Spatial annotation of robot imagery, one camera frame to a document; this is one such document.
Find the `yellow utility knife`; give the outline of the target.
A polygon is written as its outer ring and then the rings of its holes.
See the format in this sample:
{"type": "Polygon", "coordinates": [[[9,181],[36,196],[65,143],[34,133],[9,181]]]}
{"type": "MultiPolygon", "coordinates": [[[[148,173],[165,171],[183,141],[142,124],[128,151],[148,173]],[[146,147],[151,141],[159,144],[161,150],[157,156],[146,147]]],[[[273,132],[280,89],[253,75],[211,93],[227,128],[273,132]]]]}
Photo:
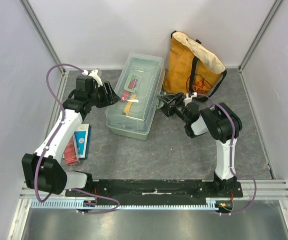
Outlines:
{"type": "Polygon", "coordinates": [[[132,103],[137,101],[136,96],[137,96],[137,94],[132,94],[131,97],[127,100],[127,104],[123,109],[123,114],[125,116],[129,116],[129,112],[130,112],[130,108],[132,106],[132,103]]]}

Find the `red black utility knife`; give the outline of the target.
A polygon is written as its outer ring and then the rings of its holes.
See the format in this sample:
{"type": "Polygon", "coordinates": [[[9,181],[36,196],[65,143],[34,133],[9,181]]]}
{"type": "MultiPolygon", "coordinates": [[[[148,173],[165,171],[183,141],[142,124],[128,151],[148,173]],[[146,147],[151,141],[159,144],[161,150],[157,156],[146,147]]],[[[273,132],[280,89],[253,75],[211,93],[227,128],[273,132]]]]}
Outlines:
{"type": "Polygon", "coordinates": [[[137,79],[128,80],[124,85],[124,91],[120,97],[122,102],[128,100],[131,97],[131,94],[134,94],[137,91],[136,88],[137,79]]]}

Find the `green plastic tool box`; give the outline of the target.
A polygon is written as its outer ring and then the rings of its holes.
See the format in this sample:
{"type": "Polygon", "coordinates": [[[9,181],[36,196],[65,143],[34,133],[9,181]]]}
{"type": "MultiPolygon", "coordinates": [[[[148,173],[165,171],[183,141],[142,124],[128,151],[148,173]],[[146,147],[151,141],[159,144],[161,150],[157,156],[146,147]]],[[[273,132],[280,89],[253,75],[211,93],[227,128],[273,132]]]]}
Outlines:
{"type": "Polygon", "coordinates": [[[162,57],[129,55],[114,90],[120,100],[105,111],[106,125],[114,134],[147,139],[164,76],[162,57]]]}

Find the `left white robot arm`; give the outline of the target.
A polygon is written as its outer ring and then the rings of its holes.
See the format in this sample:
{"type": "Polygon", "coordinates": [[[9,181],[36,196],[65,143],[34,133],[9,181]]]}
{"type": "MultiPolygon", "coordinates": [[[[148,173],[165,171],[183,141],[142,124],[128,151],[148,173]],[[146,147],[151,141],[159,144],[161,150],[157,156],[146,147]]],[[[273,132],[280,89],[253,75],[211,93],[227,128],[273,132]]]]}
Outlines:
{"type": "Polygon", "coordinates": [[[104,108],[117,103],[119,96],[110,82],[96,76],[79,76],[75,89],[64,101],[53,129],[34,153],[26,153],[22,160],[25,182],[28,188],[49,194],[76,189],[82,196],[93,193],[94,184],[83,172],[66,172],[60,165],[64,150],[74,132],[85,120],[92,107],[104,108]]]}

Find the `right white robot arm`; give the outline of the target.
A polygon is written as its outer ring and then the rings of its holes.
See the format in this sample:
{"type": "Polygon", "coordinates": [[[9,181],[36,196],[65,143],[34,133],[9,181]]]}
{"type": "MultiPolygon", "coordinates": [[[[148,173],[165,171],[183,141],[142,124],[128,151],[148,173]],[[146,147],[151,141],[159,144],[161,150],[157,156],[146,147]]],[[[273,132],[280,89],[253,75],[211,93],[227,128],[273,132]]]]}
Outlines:
{"type": "Polygon", "coordinates": [[[219,197],[233,195],[240,187],[235,176],[235,146],[243,125],[240,118],[223,102],[200,109],[198,94],[182,92],[158,96],[167,116],[177,115],[190,138],[210,133],[216,142],[217,165],[208,192],[219,197]]]}

